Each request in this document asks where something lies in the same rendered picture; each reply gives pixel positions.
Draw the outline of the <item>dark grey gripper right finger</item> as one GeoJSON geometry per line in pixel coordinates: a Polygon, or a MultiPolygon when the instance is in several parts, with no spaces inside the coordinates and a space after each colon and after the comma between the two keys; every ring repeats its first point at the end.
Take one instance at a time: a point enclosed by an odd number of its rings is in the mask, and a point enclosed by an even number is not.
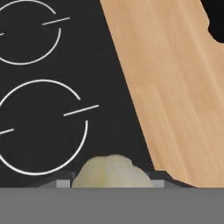
{"type": "Polygon", "coordinates": [[[174,187],[193,188],[193,185],[188,185],[184,182],[174,179],[166,171],[148,171],[147,175],[150,177],[153,185],[156,188],[174,188],[174,187]]]}

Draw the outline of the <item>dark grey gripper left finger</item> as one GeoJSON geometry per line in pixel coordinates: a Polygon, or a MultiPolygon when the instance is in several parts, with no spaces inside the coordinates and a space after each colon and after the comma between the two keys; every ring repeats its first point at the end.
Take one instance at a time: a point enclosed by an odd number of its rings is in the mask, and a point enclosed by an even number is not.
{"type": "Polygon", "coordinates": [[[51,177],[41,182],[38,187],[45,188],[70,188],[77,172],[76,171],[59,171],[51,177]]]}

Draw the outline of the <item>pale white garlic bulb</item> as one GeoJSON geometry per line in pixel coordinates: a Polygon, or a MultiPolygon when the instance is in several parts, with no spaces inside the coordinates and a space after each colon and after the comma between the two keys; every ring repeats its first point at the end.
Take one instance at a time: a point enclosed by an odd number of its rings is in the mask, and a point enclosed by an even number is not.
{"type": "Polygon", "coordinates": [[[80,169],[72,188],[152,188],[149,176],[121,155],[93,157],[80,169]]]}

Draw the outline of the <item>black hob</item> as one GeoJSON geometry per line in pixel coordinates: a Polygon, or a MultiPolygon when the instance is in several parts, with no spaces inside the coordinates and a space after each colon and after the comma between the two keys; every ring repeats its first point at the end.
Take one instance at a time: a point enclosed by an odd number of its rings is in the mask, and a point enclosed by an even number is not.
{"type": "Polygon", "coordinates": [[[0,187],[112,154],[153,168],[100,0],[0,0],[0,187]]]}

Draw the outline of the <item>black rounded object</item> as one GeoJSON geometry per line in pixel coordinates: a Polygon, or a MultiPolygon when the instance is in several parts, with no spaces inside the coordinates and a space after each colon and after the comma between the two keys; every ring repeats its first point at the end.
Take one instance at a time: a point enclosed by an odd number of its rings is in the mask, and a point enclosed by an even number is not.
{"type": "Polygon", "coordinates": [[[224,0],[200,0],[209,20],[208,32],[224,44],[224,0]]]}

